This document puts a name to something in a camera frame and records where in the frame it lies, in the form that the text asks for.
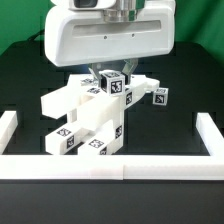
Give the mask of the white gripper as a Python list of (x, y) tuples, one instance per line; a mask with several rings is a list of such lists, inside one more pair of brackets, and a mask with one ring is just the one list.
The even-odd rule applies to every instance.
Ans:
[(45, 54), (57, 66), (88, 64), (102, 84), (98, 62), (125, 60), (129, 84), (137, 59), (169, 53), (174, 45), (175, 0), (50, 0)]

